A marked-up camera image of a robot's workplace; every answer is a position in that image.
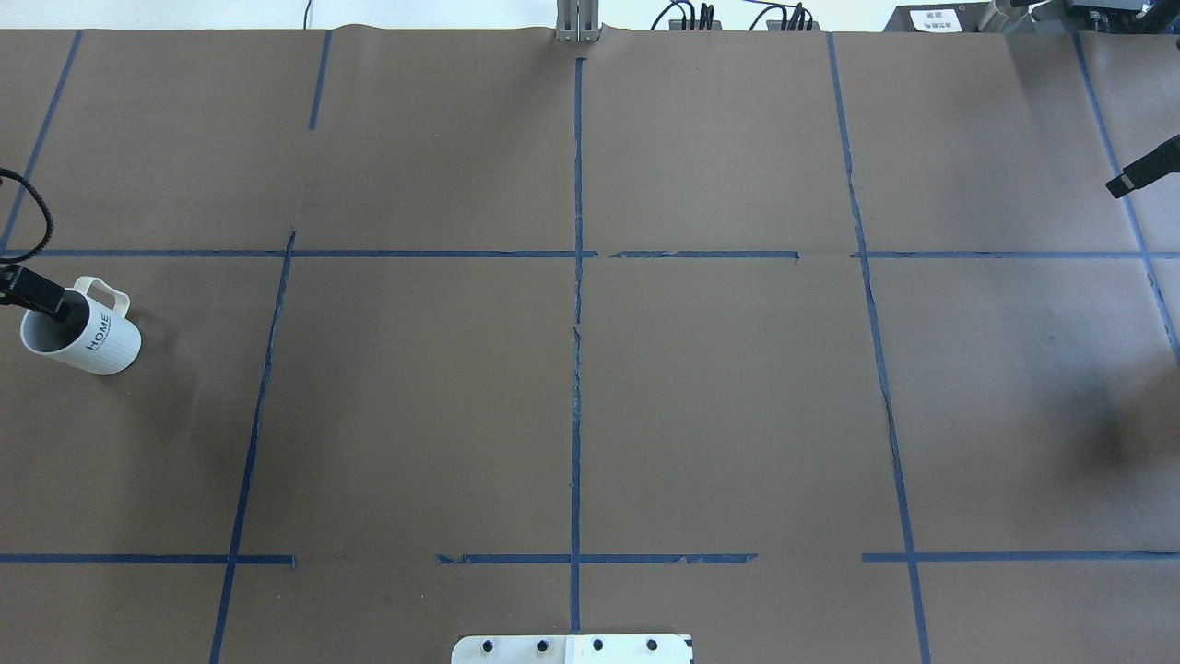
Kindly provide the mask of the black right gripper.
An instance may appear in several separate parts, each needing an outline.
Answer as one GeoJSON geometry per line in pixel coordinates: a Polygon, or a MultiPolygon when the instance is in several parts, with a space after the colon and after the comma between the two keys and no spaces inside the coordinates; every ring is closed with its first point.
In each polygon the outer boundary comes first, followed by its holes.
{"type": "Polygon", "coordinates": [[[17,300],[18,268],[4,267],[0,272],[0,302],[1,305],[12,305],[17,300]]]}

